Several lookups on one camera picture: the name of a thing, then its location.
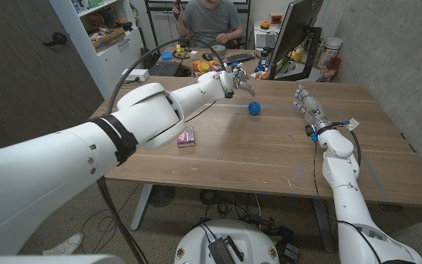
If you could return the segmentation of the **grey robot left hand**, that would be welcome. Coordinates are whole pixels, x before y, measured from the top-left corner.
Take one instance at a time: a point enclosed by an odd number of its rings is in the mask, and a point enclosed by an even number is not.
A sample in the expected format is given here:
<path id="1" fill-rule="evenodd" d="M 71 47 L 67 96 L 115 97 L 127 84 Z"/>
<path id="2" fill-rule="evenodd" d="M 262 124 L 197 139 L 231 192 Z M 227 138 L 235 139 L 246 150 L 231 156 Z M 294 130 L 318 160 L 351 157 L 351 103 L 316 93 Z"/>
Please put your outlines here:
<path id="1" fill-rule="evenodd" d="M 256 93 L 252 86 L 248 83 L 249 77 L 246 72 L 241 68 L 235 68 L 234 72 L 231 74 L 233 87 L 235 89 L 241 89 L 247 91 L 252 97 L 256 96 Z"/>

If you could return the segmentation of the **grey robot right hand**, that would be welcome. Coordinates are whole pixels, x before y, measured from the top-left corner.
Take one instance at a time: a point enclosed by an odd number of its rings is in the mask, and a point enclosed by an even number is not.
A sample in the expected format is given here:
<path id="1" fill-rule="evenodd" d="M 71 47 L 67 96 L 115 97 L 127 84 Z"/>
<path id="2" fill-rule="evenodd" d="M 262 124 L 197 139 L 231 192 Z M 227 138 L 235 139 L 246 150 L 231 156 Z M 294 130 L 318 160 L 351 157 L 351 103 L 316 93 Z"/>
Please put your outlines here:
<path id="1" fill-rule="evenodd" d="M 306 133 L 310 135 L 320 135 L 327 129 L 330 129 L 332 124 L 327 119 L 322 105 L 310 95 L 309 91 L 302 85 L 298 85 L 295 93 L 296 101 L 293 104 L 301 110 L 305 120 L 308 123 Z"/>

